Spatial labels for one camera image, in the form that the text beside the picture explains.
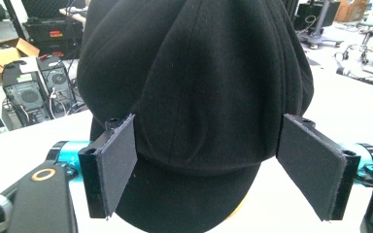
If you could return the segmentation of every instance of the floor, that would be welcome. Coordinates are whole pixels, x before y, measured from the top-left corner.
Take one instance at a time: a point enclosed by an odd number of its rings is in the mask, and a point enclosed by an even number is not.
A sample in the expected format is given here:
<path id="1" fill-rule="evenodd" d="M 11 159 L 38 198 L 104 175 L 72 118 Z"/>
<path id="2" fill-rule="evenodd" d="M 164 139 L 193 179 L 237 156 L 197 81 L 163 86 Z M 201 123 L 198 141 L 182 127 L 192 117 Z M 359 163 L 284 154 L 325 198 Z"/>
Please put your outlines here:
<path id="1" fill-rule="evenodd" d="M 334 73 L 341 68 L 345 76 L 373 81 L 373 53 L 368 53 L 369 62 L 367 64 L 361 62 L 362 52 L 359 50 L 349 50 L 349 58 L 343 59 L 346 48 L 349 45 L 360 45 L 365 37 L 354 23 L 334 22 L 331 27 L 324 29 L 322 35 L 343 42 L 339 48 L 335 47 L 333 42 L 324 42 L 316 50 L 303 44 L 305 53 L 313 65 L 321 66 Z M 367 45 L 373 47 L 373 37 L 370 38 Z"/>

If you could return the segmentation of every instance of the cable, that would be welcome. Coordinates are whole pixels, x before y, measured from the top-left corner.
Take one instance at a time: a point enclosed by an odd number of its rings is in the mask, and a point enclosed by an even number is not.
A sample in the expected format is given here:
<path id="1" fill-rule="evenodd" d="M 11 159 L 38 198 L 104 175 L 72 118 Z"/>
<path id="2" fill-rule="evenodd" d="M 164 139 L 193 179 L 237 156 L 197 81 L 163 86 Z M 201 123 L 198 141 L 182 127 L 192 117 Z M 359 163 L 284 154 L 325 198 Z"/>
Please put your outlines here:
<path id="1" fill-rule="evenodd" d="M 314 23 L 320 18 L 320 16 L 316 17 L 316 16 L 308 16 L 308 17 L 305 17 L 305 22 L 308 23 L 309 25 L 304 28 L 303 30 L 299 31 L 298 33 L 296 33 L 297 35 L 300 35 L 306 31 L 308 31 L 308 29 L 310 29 L 310 27 L 312 27 L 314 25 Z"/>
<path id="2" fill-rule="evenodd" d="M 83 106 L 79 107 L 79 108 L 74 112 L 74 114 L 80 112 L 84 107 L 86 107 L 86 105 L 83 105 Z"/>
<path id="3" fill-rule="evenodd" d="M 69 98 L 69 97 L 63 95 L 63 93 L 62 93 L 63 91 L 67 91 L 67 89 L 62 89 L 62 90 L 57 91 L 57 92 L 56 92 L 56 95 L 59 94 L 61 97 L 63 97 L 63 99 L 73 100 L 72 98 Z"/>
<path id="4" fill-rule="evenodd" d="M 69 114 L 71 113 L 71 111 L 72 111 L 76 106 L 79 106 L 80 104 L 83 104 L 83 105 L 80 106 L 79 108 L 85 106 L 85 103 L 84 103 L 84 102 L 77 102 L 77 103 L 75 103 L 75 104 L 73 104 L 73 105 L 71 106 L 71 108 L 70 108 L 69 111 L 67 112 L 67 115 L 69 115 Z"/>
<path id="5" fill-rule="evenodd" d="M 82 96 L 80 94 L 80 91 L 78 90 L 77 86 L 75 88 L 73 88 L 73 91 L 74 91 L 75 96 L 78 96 L 78 97 L 82 98 Z"/>
<path id="6" fill-rule="evenodd" d="M 65 107 L 65 105 L 62 103 L 61 100 L 58 100 L 57 102 L 60 103 L 60 104 L 62 105 L 62 108 L 63 108 L 63 116 L 65 117 L 65 116 L 66 116 L 66 107 Z"/>
<path id="7" fill-rule="evenodd" d="M 69 76 L 69 72 L 71 71 L 71 68 L 72 68 L 72 64 L 74 63 L 74 60 L 75 59 L 72 59 L 72 61 L 69 63 L 69 67 L 68 67 L 68 69 L 66 70 L 66 73 L 68 73 L 68 76 Z"/>
<path id="8" fill-rule="evenodd" d="M 23 113 L 26 115 L 26 119 L 28 120 L 28 123 L 30 123 L 30 119 L 29 119 L 29 114 L 27 111 L 25 111 L 25 109 L 23 108 L 23 105 L 19 105 L 20 108 L 22 109 Z"/>
<path id="9" fill-rule="evenodd" d="M 52 93 L 50 95 L 50 111 L 51 111 L 51 115 L 53 118 L 56 118 L 55 115 L 53 114 L 53 110 L 52 110 L 52 97 L 53 97 L 53 94 L 55 93 L 55 88 L 53 87 L 52 88 Z"/>
<path id="10" fill-rule="evenodd" d="M 368 77 L 359 77 L 357 75 L 355 75 L 354 73 L 350 72 L 350 74 L 352 75 L 352 78 L 354 79 L 358 79 L 360 81 L 362 80 L 367 80 L 367 79 L 373 79 L 373 76 L 368 76 Z"/>

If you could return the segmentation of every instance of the robotic arm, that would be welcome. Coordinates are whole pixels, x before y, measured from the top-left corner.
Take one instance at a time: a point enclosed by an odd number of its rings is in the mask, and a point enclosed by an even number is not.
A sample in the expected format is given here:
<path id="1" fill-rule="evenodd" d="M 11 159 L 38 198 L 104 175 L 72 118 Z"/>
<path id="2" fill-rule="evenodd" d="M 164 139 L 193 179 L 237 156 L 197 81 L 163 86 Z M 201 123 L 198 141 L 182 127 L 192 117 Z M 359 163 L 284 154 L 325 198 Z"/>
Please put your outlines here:
<path id="1" fill-rule="evenodd" d="M 0 232 L 78 232 L 73 182 L 84 182 L 90 217 L 111 216 L 137 161 L 133 118 L 107 121 L 95 142 L 55 144 L 44 163 L 1 193 Z M 359 155 L 314 127 L 311 120 L 284 115 L 277 158 L 321 220 L 340 220 L 353 184 L 373 185 L 373 162 L 358 170 Z M 373 233 L 373 196 L 361 232 Z"/>

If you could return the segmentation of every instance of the cap brim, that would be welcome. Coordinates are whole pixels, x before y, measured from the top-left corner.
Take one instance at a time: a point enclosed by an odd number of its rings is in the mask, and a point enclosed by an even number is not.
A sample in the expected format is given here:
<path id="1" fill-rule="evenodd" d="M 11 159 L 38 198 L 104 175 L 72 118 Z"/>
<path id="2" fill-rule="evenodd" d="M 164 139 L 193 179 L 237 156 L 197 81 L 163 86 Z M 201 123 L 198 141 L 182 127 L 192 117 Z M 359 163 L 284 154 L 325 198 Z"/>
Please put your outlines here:
<path id="1" fill-rule="evenodd" d="M 218 176 L 187 176 L 139 157 L 117 214 L 147 232 L 205 232 L 234 212 L 258 169 L 256 165 Z"/>

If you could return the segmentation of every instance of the caster wheel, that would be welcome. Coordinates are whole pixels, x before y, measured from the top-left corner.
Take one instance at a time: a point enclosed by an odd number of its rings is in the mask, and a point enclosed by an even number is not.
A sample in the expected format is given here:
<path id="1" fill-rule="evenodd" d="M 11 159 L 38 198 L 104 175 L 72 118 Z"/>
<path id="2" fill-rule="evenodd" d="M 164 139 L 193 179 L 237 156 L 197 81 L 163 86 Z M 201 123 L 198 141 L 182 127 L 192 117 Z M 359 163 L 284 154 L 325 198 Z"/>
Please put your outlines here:
<path id="1" fill-rule="evenodd" d="M 344 53 L 342 54 L 342 58 L 343 58 L 344 60 L 348 60 L 348 58 L 350 58 L 350 56 L 348 55 L 348 52 L 347 52 L 347 51 L 344 52 Z"/>

